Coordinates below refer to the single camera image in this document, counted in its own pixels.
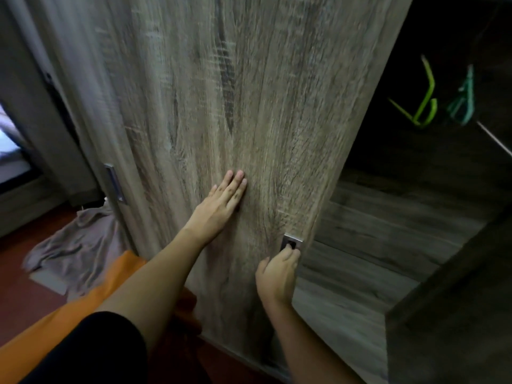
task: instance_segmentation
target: gray fabric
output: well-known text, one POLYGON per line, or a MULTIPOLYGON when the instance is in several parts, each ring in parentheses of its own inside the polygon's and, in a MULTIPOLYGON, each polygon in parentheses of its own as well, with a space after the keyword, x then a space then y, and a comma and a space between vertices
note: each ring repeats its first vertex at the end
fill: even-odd
POLYGON ((129 248, 108 202, 77 213, 68 225, 39 243, 23 260, 23 269, 46 269, 71 293, 84 295, 101 283, 112 262, 129 248))

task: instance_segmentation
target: person's right hand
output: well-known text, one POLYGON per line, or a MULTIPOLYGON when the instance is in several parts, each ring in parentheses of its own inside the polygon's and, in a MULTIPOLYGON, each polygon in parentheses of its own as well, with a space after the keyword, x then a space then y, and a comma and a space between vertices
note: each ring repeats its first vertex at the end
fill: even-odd
POLYGON ((270 260, 263 259, 256 271, 256 288, 263 307, 268 312, 275 306, 291 306, 295 289, 295 269, 301 252, 286 245, 270 260))

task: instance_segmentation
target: person's right arm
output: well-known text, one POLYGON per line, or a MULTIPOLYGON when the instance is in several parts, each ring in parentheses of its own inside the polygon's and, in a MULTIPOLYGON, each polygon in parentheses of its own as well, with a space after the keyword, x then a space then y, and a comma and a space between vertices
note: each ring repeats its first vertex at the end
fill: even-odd
POLYGON ((281 343, 293 382, 364 384, 291 305, 300 255, 287 245, 272 260, 262 260, 256 271, 258 295, 281 343))

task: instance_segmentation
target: teal hanger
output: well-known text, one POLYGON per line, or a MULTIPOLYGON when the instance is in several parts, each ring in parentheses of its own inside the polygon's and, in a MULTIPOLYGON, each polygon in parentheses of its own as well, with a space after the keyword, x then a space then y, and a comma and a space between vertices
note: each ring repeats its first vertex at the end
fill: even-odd
POLYGON ((466 125, 475 112, 475 94, 473 91, 473 65, 467 67, 464 83, 459 88, 459 95, 446 108, 450 118, 460 125, 466 125))
POLYGON ((429 125, 432 120, 434 119, 436 113, 437 113, 437 99, 432 98, 431 96, 434 92, 434 88, 436 87, 436 81, 434 80, 434 75, 432 74, 432 69, 430 68, 429 61, 427 61, 425 55, 421 55, 421 61, 423 62, 423 66, 425 67, 426 77, 429 80, 429 89, 426 91, 425 98, 423 98, 423 101, 419 105, 418 110, 416 111, 415 115, 409 114, 404 108, 402 108, 400 105, 398 105, 395 101, 393 101, 391 98, 388 98, 389 102, 391 102, 395 108, 397 108, 403 115, 405 115, 414 125, 416 125, 418 128, 425 128, 427 125, 429 125), (426 108, 426 105, 430 102, 430 112, 429 115, 426 117, 426 119, 423 122, 419 121, 419 117, 423 113, 423 111, 426 108))

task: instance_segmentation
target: sliding wardrobe door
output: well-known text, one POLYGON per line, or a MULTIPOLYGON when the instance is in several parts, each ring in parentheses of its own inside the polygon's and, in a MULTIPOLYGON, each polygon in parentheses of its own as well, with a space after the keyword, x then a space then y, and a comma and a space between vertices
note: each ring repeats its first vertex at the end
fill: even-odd
POLYGON ((151 258, 227 169, 246 195, 196 263, 203 334, 245 358, 271 336, 254 272, 304 240, 411 0, 39 0, 58 67, 117 156, 151 258))

